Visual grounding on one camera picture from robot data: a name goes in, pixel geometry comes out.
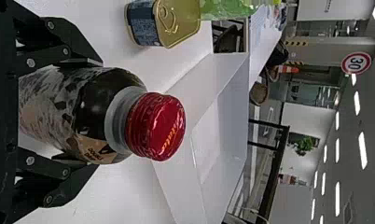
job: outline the bottle cap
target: bottle cap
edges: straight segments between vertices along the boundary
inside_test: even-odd
[[[150,92],[132,106],[125,140],[134,154],[167,161],[180,147],[185,129],[186,115],[181,102],[170,95]]]

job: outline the canned fish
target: canned fish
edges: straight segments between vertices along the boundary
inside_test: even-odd
[[[132,40],[141,46],[174,47],[200,30],[199,0],[135,0],[126,6]]]

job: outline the dark brown bottle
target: dark brown bottle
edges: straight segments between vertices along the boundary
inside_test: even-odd
[[[132,153],[172,157],[185,133],[174,97],[146,92],[119,68],[50,67],[20,78],[20,129],[80,160],[122,161]]]

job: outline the screw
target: screw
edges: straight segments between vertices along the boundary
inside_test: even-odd
[[[13,152],[14,150],[16,150],[16,145],[12,143],[7,145],[7,152]]]
[[[34,157],[28,157],[26,162],[27,162],[27,165],[33,165],[34,162],[35,162],[35,158]]]
[[[50,204],[51,202],[53,202],[53,197],[51,195],[49,195],[46,199],[45,199],[45,203],[46,204]]]
[[[62,171],[62,175],[63,176],[68,176],[69,175],[69,170],[68,169],[65,169]]]
[[[15,78],[17,78],[16,74],[13,73],[13,72],[8,72],[8,73],[7,73],[7,77],[8,77],[9,79],[15,79]]]
[[[54,23],[52,21],[48,21],[48,28],[50,30],[53,30],[54,29]]]
[[[69,50],[68,49],[63,49],[62,53],[65,54],[65,55],[68,55],[69,54]]]
[[[27,65],[29,67],[35,67],[35,61],[34,61],[34,59],[27,59]]]

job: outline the white table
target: white table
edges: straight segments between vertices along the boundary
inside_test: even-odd
[[[198,34],[175,47],[141,48],[130,40],[124,19],[129,0],[19,0],[39,16],[64,17],[77,25],[104,60],[138,75],[150,91],[165,92],[213,51],[210,22]],[[42,155],[59,153],[21,135],[21,147]],[[19,223],[151,223],[172,224],[151,161],[131,156],[100,167],[77,198],[64,207],[38,209]]]

